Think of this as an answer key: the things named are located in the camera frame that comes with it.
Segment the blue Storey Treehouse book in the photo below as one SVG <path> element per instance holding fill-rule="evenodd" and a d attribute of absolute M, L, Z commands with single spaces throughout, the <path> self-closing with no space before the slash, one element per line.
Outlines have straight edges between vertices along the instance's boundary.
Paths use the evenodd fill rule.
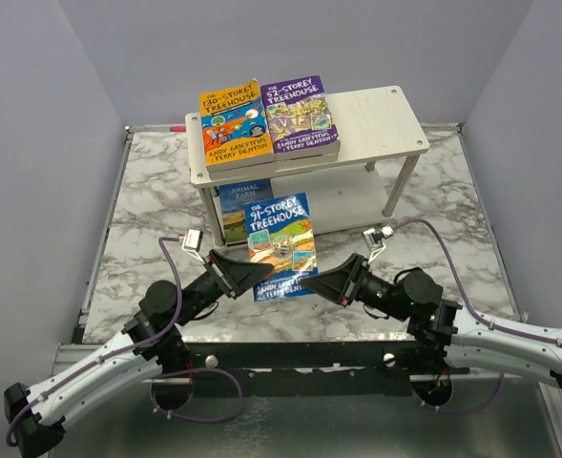
<path fill-rule="evenodd" d="M 310 291 L 301 280 L 318 274 L 313 222 L 307 194 L 269 198 L 245 206 L 250 261 L 273 270 L 253 287 L 256 302 L 292 299 Z"/>

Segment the blue Animal Farm book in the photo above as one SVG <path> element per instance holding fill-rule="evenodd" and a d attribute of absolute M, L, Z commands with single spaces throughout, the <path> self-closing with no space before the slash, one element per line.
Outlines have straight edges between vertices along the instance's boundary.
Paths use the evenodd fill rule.
<path fill-rule="evenodd" d="M 269 179 L 256 179 L 219 186 L 222 227 L 227 245 L 246 242 L 245 205 L 273 197 Z"/>

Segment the purple 117-Storey Treehouse book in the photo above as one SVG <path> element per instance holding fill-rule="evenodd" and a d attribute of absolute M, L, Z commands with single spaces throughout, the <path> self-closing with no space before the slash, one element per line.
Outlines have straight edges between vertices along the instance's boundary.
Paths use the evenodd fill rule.
<path fill-rule="evenodd" d="M 246 167 L 239 167 L 235 169 L 227 169 L 221 171 L 209 172 L 209 178 L 213 181 L 218 180 L 237 180 L 249 179 L 255 175 L 261 174 L 271 174 L 277 169 L 277 163 L 275 161 L 262 163 L 258 165 L 251 165 Z"/>

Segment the Little Women floral book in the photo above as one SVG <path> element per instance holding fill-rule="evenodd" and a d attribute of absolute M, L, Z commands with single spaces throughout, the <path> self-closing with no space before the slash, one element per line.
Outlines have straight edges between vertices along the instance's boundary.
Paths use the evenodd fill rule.
<path fill-rule="evenodd" d="M 300 157 L 290 153 L 275 153 L 275 160 L 279 169 L 333 163 L 338 160 L 338 157 L 338 152 Z"/>

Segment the yellow 130-Storey Treehouse book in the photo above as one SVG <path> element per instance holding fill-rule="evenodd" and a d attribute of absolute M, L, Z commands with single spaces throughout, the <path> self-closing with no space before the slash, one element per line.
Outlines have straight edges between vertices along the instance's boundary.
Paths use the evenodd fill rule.
<path fill-rule="evenodd" d="M 198 105 L 203 156 L 210 174 L 274 161 L 273 142 L 256 79 L 203 93 Z"/>

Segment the purple 52-Storey Treehouse book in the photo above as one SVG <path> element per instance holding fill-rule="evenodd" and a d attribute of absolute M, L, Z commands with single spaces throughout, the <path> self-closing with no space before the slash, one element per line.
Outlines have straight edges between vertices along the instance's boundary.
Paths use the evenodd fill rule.
<path fill-rule="evenodd" d="M 260 87 L 274 153 L 297 157 L 340 151 L 341 142 L 318 75 Z"/>

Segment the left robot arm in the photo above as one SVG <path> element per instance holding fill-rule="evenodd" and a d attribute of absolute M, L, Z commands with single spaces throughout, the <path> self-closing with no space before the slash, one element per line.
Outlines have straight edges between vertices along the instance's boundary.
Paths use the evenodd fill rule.
<path fill-rule="evenodd" d="M 23 457 L 39 457 L 62 441 L 71 421 L 146 379 L 185 377 L 193 388 L 196 375 L 209 369 L 195 365 L 179 327 L 223 296 L 238 298 L 273 271 L 270 263 L 232 260 L 217 250 L 203 265 L 204 273 L 187 287 L 179 279 L 152 283 L 124 328 L 84 359 L 39 384 L 8 387 L 7 445 Z"/>

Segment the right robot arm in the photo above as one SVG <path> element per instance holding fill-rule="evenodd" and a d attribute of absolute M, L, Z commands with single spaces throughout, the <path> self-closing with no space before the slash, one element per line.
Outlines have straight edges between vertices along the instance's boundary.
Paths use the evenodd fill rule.
<path fill-rule="evenodd" d="M 555 386 L 562 393 L 562 328 L 536 326 L 477 311 L 445 298 L 444 289 L 420 267 L 385 281 L 361 255 L 339 267 L 301 279 L 310 292 L 341 306 L 359 302 L 384 318 L 407 324 L 417 342 L 415 365 L 481 368 Z"/>

